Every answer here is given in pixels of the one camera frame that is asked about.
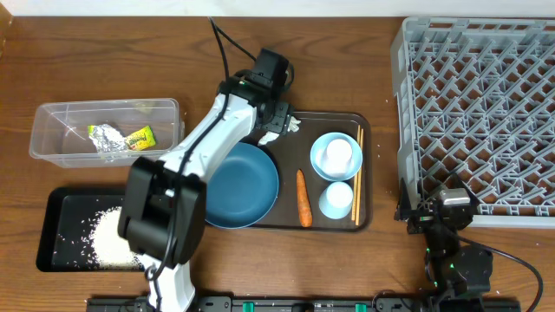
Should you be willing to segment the pile of white rice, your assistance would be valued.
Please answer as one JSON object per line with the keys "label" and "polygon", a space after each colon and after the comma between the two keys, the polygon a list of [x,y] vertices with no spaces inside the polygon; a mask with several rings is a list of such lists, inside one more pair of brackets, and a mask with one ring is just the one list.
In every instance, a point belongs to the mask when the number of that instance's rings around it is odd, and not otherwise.
{"label": "pile of white rice", "polygon": [[92,248],[92,261],[101,269],[139,269],[140,262],[128,245],[118,235],[121,207],[113,206],[95,214],[92,230],[88,236]]}

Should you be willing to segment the white cup in bowl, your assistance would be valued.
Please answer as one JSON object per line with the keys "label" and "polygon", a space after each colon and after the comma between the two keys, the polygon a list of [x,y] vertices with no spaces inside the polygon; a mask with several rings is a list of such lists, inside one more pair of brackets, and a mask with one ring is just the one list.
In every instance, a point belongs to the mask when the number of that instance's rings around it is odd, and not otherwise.
{"label": "white cup in bowl", "polygon": [[344,175],[350,166],[352,148],[344,139],[334,139],[326,147],[323,160],[323,169],[330,176]]}

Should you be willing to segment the orange carrot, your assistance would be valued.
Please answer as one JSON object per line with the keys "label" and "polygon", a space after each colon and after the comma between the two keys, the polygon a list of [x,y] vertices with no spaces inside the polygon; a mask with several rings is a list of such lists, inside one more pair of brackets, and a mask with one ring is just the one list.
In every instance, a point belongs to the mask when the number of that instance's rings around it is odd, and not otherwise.
{"label": "orange carrot", "polygon": [[301,169],[297,170],[296,183],[297,183],[297,209],[298,209],[300,224],[303,227],[311,227],[313,222],[313,217],[311,213],[310,201],[309,201],[308,192],[306,188],[304,173]]}

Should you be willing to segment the grey dishwasher rack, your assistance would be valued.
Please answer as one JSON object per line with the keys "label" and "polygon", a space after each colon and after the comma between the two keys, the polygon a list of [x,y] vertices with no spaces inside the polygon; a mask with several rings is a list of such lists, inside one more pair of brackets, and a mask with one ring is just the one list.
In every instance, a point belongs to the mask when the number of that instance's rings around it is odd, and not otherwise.
{"label": "grey dishwasher rack", "polygon": [[554,23],[409,17],[391,45],[399,180],[428,208],[456,173],[476,227],[554,226]]}

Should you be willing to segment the light blue bowl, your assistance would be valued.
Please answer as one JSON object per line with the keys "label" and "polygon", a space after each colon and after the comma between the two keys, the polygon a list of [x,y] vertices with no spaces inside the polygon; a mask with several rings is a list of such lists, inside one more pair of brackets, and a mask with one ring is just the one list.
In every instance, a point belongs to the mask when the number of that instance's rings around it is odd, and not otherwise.
{"label": "light blue bowl", "polygon": [[[349,170],[341,176],[330,176],[324,169],[323,169],[323,160],[325,156],[325,150],[327,145],[334,139],[344,139],[347,140],[352,148],[352,159],[350,161]],[[359,144],[356,142],[355,139],[350,137],[345,133],[339,132],[332,132],[326,133],[320,136],[312,145],[310,149],[310,163],[312,164],[313,169],[315,172],[325,180],[328,181],[344,181],[353,178],[356,173],[359,171],[362,162],[362,153]]]}

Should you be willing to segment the dark brown serving tray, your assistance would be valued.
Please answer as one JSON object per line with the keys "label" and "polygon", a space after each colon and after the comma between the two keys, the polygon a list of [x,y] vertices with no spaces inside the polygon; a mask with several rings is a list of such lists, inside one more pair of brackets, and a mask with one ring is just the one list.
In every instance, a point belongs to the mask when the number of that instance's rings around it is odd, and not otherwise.
{"label": "dark brown serving tray", "polygon": [[[279,192],[271,210],[257,223],[248,227],[273,230],[301,230],[297,209],[297,170],[304,173],[306,188],[313,217],[313,231],[357,232],[367,227],[372,220],[372,181],[370,161],[370,124],[360,114],[297,112],[295,118],[300,122],[296,132],[287,133],[278,139],[260,146],[261,131],[256,131],[239,143],[247,143],[263,150],[277,168]],[[355,213],[341,219],[325,217],[318,200],[331,181],[320,177],[310,163],[310,149],[313,143],[326,133],[345,133],[356,138],[359,127],[364,130],[362,188],[360,201],[360,223],[355,225]]]}

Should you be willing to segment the dark blue plate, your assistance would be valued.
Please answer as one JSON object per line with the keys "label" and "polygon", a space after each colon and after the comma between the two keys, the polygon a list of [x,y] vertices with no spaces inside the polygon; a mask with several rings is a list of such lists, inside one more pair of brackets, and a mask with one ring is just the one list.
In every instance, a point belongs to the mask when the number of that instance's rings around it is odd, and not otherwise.
{"label": "dark blue plate", "polygon": [[225,229],[248,227],[271,210],[278,192],[278,170],[268,154],[238,143],[207,185],[206,222]]}

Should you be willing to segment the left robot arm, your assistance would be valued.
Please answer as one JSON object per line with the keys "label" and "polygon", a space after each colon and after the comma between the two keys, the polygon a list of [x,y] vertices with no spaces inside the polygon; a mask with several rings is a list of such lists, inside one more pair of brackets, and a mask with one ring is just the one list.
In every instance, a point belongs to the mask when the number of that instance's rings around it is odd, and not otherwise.
{"label": "left robot arm", "polygon": [[132,164],[117,231],[144,266],[153,310],[188,310],[195,297],[189,261],[205,229],[207,184],[254,129],[287,133],[292,108],[280,96],[293,78],[284,56],[261,49],[253,68],[219,84],[208,114],[183,141],[157,160]]}

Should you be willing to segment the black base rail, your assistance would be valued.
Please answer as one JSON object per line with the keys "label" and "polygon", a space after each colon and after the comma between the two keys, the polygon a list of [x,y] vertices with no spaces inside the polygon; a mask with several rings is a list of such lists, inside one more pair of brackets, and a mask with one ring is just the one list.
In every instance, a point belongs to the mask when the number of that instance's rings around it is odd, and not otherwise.
{"label": "black base rail", "polygon": [[[145,297],[91,298],[87,312],[147,312],[154,308]],[[204,296],[195,299],[190,312],[402,312],[435,311],[433,306],[410,298],[377,297],[364,300],[239,299],[227,296]]]}

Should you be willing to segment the yellow foil snack wrapper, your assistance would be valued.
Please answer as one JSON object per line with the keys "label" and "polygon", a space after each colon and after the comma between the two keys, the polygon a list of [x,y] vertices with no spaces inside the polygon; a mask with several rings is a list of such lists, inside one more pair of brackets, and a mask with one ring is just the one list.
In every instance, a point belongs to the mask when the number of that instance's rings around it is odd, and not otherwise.
{"label": "yellow foil snack wrapper", "polygon": [[89,125],[88,137],[98,153],[142,151],[157,144],[150,126],[125,136],[109,124]]}

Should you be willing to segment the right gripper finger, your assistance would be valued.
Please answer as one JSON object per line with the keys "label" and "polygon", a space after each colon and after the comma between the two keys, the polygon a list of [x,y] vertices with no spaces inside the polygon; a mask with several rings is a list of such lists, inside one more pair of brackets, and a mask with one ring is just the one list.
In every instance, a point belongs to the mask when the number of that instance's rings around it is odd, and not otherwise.
{"label": "right gripper finger", "polygon": [[470,188],[456,174],[452,173],[448,178],[448,189],[455,190],[459,198],[467,198],[467,202],[478,202],[479,200],[473,194]]}
{"label": "right gripper finger", "polygon": [[400,181],[400,197],[395,209],[394,220],[407,220],[412,214],[412,206],[408,194],[407,184],[404,179]]}

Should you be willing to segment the black plastic tray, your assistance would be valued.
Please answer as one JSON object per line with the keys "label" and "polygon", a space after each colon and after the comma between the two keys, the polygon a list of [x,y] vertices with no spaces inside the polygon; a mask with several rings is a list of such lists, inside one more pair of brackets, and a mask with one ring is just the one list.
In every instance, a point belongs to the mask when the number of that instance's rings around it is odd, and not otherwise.
{"label": "black plastic tray", "polygon": [[[111,270],[93,263],[88,236],[95,214],[113,206],[121,207],[123,199],[120,187],[74,186],[52,191],[46,206],[36,267],[42,272]],[[141,270],[142,265],[123,271]]]}

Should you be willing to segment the clear plastic bin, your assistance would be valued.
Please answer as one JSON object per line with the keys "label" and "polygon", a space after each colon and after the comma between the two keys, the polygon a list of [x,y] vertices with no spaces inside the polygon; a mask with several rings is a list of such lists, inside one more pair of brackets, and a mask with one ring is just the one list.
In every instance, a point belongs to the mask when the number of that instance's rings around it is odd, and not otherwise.
{"label": "clear plastic bin", "polygon": [[47,103],[36,110],[29,155],[63,168],[130,166],[156,160],[183,134],[171,98]]}

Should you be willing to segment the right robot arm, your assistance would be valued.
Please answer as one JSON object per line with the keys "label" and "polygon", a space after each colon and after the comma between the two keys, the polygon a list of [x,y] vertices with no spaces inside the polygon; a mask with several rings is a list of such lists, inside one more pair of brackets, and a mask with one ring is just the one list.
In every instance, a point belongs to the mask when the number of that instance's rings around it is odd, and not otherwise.
{"label": "right robot arm", "polygon": [[400,199],[395,220],[407,223],[409,234],[425,237],[425,272],[435,290],[421,303],[426,311],[483,311],[482,295],[491,289],[493,255],[456,237],[473,221],[478,199],[456,179],[454,187],[442,189],[428,208],[414,210],[405,181],[400,182]]}

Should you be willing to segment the light blue cup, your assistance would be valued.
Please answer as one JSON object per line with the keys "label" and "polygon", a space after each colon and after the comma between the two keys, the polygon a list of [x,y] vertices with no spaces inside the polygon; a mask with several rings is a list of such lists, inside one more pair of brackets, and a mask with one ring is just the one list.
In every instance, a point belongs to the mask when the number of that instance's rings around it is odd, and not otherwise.
{"label": "light blue cup", "polygon": [[350,213],[353,199],[353,190],[347,183],[334,182],[322,192],[318,206],[325,217],[341,219]]}

